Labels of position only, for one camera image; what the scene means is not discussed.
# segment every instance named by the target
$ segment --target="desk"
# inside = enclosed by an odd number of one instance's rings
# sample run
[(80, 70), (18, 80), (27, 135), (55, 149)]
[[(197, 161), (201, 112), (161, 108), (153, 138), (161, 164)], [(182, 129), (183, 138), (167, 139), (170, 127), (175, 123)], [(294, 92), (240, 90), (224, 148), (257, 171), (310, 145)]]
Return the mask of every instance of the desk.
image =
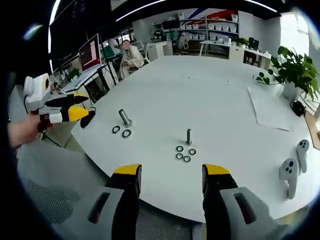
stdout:
[(147, 53), (151, 62), (163, 56), (173, 55), (172, 42), (169, 40), (149, 43)]
[[(112, 87), (115, 86), (115, 83), (113, 81), (111, 74), (109, 73), (107, 64), (103, 64), (103, 65), (97, 64), (83, 71), (75, 81), (69, 82), (66, 86), (64, 86), (64, 88), (60, 90), (60, 92), (63, 94), (78, 93), (78, 94), (82, 94), (84, 96), (90, 97), (88, 94), (88, 91), (86, 90), (86, 86), (99, 76), (98, 69), (101, 67), (102, 67), (102, 73), (106, 81), (106, 84), (108, 85), (109, 89), (111, 89)], [(117, 76), (112, 64), (110, 64), (110, 68), (113, 76)], [(82, 102), (81, 104), (79, 104), (79, 106), (82, 106), (88, 109), (89, 107), (92, 106), (92, 104), (91, 104), (91, 101), (88, 99)]]
[(199, 56), (202, 55), (204, 45), (216, 45), (216, 46), (222, 46), (222, 47), (229, 48), (228, 59), (232, 62), (243, 63), (245, 51), (247, 51), (247, 52), (250, 52), (250, 53), (253, 53), (253, 54), (259, 56), (259, 59), (258, 59), (258, 67), (259, 68), (263, 68), (263, 69), (268, 70), (270, 67), (270, 61), (271, 61), (270, 54), (265, 54), (265, 53), (255, 51), (252, 49), (248, 49), (248, 48), (242, 48), (242, 47), (233, 46), (233, 45), (229, 45), (229, 44), (218, 43), (218, 42), (212, 41), (212, 40), (202, 41), (202, 42), (200, 42), (200, 44), (201, 44), (201, 48), (200, 48)]
[[(78, 122), (71, 133), (109, 176), (120, 165), (142, 164), (140, 198), (168, 213), (205, 222), (202, 164), (209, 163), (228, 169), (239, 187), (247, 187), (269, 206), (273, 218), (281, 218), (316, 197), (320, 151), (310, 147), (308, 171), (298, 178), (295, 198), (286, 199), (279, 166), (297, 158), (298, 142), (311, 142), (311, 137), (304, 118), (293, 112), (294, 131), (257, 124), (248, 87), (260, 86), (252, 78), (260, 71), (214, 57), (164, 56), (117, 84), (95, 104), (91, 123), (82, 129)], [(262, 87), (279, 95), (282, 90), (281, 85)], [(127, 139), (121, 136), (120, 109), (133, 122)], [(120, 132), (112, 134), (116, 125)], [(190, 149), (188, 128), (196, 155), (183, 163), (175, 160), (175, 149), (183, 145), (184, 155)]]

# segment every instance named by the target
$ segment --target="computer monitor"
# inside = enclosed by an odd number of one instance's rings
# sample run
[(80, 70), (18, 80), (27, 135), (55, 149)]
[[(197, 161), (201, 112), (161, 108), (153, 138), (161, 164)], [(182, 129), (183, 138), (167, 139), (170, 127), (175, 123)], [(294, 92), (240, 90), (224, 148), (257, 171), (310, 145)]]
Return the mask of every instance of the computer monitor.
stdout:
[(79, 58), (82, 71), (94, 65), (101, 64), (98, 34), (93, 36), (79, 49)]
[(259, 47), (259, 41), (255, 40), (253, 37), (249, 37), (249, 48), (257, 50)]

